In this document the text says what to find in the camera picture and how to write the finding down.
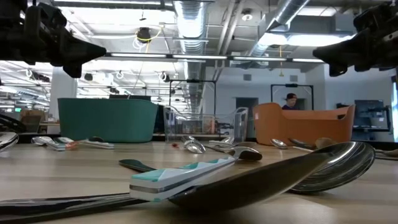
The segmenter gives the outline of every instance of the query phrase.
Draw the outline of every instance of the doorway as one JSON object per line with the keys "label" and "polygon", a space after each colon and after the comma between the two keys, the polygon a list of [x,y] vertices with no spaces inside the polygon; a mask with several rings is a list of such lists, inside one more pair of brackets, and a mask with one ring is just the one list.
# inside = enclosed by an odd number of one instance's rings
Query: doorway
{"label": "doorway", "polygon": [[236,108],[246,107],[249,108],[248,111],[248,126],[246,128],[246,137],[254,138],[256,136],[254,132],[254,118],[253,118],[253,108],[259,104],[259,98],[246,98],[237,97],[236,98]]}

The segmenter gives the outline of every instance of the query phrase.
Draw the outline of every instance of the orange bin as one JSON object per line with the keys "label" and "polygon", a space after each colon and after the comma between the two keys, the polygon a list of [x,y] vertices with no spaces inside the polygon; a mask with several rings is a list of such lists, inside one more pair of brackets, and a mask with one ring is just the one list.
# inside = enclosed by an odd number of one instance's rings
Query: orange bin
{"label": "orange bin", "polygon": [[253,109],[257,142],[271,145],[271,139],[278,139],[291,145],[289,138],[310,144],[318,138],[347,142],[351,140],[354,111],[355,105],[335,110],[300,111],[282,110],[277,103],[264,103]]}

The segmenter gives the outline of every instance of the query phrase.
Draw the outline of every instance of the window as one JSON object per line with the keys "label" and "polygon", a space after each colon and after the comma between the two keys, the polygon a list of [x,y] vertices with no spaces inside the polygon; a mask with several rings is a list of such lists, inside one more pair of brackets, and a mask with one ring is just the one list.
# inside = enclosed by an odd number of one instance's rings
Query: window
{"label": "window", "polygon": [[392,108],[392,130],[394,132],[394,142],[398,142],[398,91],[397,83],[392,84],[391,108]]}

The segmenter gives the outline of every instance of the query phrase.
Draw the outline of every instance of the baseball cap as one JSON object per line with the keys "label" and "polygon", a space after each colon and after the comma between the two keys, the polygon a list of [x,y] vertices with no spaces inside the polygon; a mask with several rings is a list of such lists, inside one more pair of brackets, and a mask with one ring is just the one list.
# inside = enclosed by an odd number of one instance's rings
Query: baseball cap
{"label": "baseball cap", "polygon": [[294,94],[294,93],[289,93],[289,94],[286,96],[286,100],[290,100],[290,99],[297,99],[296,94]]}

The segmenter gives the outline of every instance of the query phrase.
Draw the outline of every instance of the table surface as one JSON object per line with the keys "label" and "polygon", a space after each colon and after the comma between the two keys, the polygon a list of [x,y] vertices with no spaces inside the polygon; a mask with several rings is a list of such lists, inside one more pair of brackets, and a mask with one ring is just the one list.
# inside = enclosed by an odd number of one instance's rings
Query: table surface
{"label": "table surface", "polygon": [[[306,153],[249,144],[262,152],[263,160],[239,161],[215,179]],[[119,166],[120,159],[137,159],[161,168],[222,156],[215,151],[191,154],[164,142],[118,144],[115,150],[79,148],[66,152],[21,144],[0,153],[0,200],[128,192],[130,176],[136,172]],[[398,163],[376,160],[361,178],[337,189],[312,196],[285,193],[218,214],[185,213],[164,201],[46,223],[398,223]]]}

